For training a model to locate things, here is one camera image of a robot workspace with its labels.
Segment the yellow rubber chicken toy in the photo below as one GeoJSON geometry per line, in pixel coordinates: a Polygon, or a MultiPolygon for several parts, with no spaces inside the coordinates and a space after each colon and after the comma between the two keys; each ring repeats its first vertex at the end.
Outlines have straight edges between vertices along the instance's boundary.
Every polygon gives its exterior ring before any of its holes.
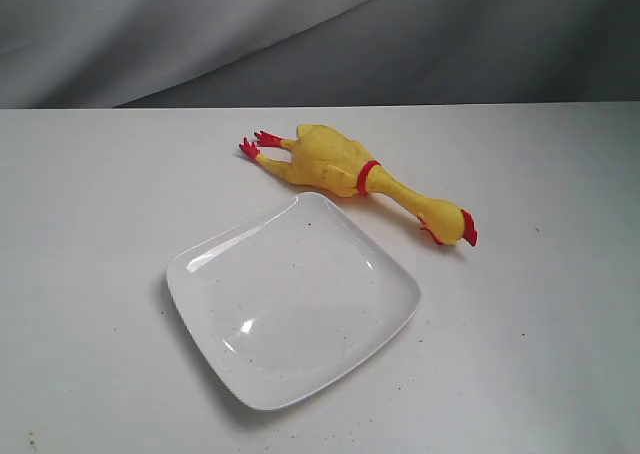
{"type": "Polygon", "coordinates": [[[415,192],[395,179],[358,141],[321,124],[300,124],[296,137],[266,131],[245,138],[239,149],[268,173],[299,186],[329,191],[339,197],[383,194],[411,213],[438,245],[478,241],[473,216],[458,205],[415,192]]]}

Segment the white square plate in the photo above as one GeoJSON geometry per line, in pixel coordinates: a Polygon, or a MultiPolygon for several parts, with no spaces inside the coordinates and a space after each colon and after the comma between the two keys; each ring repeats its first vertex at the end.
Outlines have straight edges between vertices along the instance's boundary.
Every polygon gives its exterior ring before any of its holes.
{"type": "Polygon", "coordinates": [[[256,411],[294,405],[353,371],[421,302],[413,277],[313,192],[179,254],[166,281],[204,359],[256,411]]]}

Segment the grey backdrop cloth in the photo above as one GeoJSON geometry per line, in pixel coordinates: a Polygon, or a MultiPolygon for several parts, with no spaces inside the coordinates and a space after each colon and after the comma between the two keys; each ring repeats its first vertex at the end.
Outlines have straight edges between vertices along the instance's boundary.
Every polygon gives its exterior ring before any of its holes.
{"type": "Polygon", "coordinates": [[[5,108],[638,96],[639,0],[1,0],[5,108]]]}

